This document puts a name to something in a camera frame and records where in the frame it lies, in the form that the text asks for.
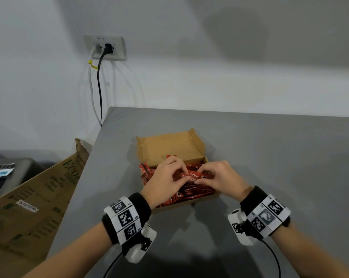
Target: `left hand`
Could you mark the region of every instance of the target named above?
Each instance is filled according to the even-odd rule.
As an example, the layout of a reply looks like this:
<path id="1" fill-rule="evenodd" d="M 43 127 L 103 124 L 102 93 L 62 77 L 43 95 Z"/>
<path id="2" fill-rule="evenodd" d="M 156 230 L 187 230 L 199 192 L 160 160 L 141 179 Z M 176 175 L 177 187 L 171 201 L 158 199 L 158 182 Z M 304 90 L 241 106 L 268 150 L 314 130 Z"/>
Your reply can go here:
<path id="1" fill-rule="evenodd" d="M 178 181 L 173 181 L 173 174 L 178 169 L 188 173 L 185 163 L 173 155 L 158 165 L 153 177 L 141 191 L 141 195 L 148 202 L 151 209 L 167 201 L 191 179 L 190 176 L 186 176 Z"/>

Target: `gray countertop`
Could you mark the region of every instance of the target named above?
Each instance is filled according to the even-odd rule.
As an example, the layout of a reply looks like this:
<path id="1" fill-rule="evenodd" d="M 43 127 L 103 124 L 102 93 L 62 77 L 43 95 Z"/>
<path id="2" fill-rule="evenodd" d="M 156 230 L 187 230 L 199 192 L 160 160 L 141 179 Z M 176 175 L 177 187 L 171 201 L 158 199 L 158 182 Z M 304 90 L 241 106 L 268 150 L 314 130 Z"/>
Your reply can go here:
<path id="1" fill-rule="evenodd" d="M 111 107 L 48 257 L 97 224 L 103 209 L 140 191 L 139 136 L 194 128 L 210 161 L 228 160 L 252 185 L 292 210 L 292 221 L 349 265 L 349 118 Z M 261 243 L 242 246 L 227 214 L 237 201 L 217 199 L 161 212 L 149 223 L 157 238 L 137 264 L 120 258 L 111 277 L 277 277 Z M 297 277 L 270 238 L 282 277 Z M 87 277 L 102 277 L 113 247 Z"/>

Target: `electrical outlet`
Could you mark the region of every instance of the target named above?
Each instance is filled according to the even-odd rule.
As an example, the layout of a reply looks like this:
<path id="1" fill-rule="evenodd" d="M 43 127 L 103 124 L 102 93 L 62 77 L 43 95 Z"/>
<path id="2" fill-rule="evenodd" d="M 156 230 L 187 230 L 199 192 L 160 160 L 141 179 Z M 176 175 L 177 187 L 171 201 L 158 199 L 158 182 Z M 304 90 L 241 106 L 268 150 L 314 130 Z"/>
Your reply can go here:
<path id="1" fill-rule="evenodd" d="M 104 60 L 125 60 L 124 48 L 123 48 L 123 38 L 121 36 L 83 36 L 84 44 L 87 50 L 90 52 L 92 47 L 99 44 L 101 49 L 97 50 L 93 56 L 94 59 L 100 59 L 103 54 L 105 44 L 112 44 L 114 48 L 112 54 L 107 54 L 104 56 Z"/>

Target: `forearm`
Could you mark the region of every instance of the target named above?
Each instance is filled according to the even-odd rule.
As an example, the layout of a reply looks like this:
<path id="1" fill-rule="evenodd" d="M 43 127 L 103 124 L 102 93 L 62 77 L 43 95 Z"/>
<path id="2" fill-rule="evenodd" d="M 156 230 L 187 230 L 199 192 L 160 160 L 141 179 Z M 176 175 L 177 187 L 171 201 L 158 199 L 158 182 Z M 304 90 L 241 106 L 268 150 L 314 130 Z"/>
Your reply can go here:
<path id="1" fill-rule="evenodd" d="M 300 277 L 349 278 L 343 263 L 325 253 L 292 224 L 276 229 L 272 239 Z"/>
<path id="2" fill-rule="evenodd" d="M 99 223 L 23 278 L 82 278 L 111 246 L 104 225 Z"/>

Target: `white wall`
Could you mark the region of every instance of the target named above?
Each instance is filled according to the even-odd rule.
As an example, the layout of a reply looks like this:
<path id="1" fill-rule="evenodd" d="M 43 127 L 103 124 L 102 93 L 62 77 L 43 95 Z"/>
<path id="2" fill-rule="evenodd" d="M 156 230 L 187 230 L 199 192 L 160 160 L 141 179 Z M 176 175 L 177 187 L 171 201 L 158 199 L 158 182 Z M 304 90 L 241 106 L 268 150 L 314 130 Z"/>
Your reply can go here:
<path id="1" fill-rule="evenodd" d="M 349 117 L 349 0 L 0 0 L 0 157 L 93 144 L 84 34 L 126 42 L 103 63 L 104 111 Z"/>

